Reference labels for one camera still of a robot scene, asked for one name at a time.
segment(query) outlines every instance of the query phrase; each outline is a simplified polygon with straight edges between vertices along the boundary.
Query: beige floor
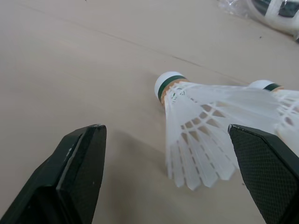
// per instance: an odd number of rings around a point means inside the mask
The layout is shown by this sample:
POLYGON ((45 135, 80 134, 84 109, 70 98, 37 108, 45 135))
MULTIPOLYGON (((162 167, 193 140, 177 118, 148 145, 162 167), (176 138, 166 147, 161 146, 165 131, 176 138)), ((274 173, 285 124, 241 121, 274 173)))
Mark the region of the beige floor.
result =
POLYGON ((107 126, 93 223, 264 223, 242 178, 177 189, 165 176, 159 74, 296 89, 291 38, 203 0, 0 1, 0 216, 74 129, 107 126))

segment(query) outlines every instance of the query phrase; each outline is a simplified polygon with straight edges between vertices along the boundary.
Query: white shuttlecock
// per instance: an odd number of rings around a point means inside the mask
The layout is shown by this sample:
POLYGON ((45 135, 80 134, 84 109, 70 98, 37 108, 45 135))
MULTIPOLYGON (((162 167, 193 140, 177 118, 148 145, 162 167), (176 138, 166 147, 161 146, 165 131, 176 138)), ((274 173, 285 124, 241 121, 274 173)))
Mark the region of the white shuttlecock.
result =
POLYGON ((229 124, 273 132, 278 103, 269 92, 241 86, 190 83, 178 72, 162 74, 155 94, 166 114, 166 166, 178 187, 194 190, 238 168, 229 124))
POLYGON ((269 80, 255 81, 249 87, 271 91, 278 100, 280 122, 277 124, 275 134, 299 156, 299 91, 285 90, 269 80))

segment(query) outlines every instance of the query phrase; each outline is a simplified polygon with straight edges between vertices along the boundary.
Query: green stripe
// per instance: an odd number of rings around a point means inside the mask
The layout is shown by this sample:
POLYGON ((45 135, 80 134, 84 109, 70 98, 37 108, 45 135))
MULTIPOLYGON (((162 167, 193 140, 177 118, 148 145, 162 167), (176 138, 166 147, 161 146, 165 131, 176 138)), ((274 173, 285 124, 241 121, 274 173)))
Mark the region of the green stripe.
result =
POLYGON ((158 98, 159 98, 160 101, 161 101, 162 92, 165 89, 165 87, 168 86, 168 84, 171 83, 172 81, 180 79, 180 78, 186 79, 184 76, 172 76, 172 77, 166 79, 162 83, 162 85, 160 86, 159 91, 158 91, 158 98))
POLYGON ((268 86, 266 86, 264 88, 264 90, 269 90, 269 91, 273 91, 274 89, 278 88, 278 87, 281 87, 280 85, 276 84, 276 83, 272 83, 268 86))

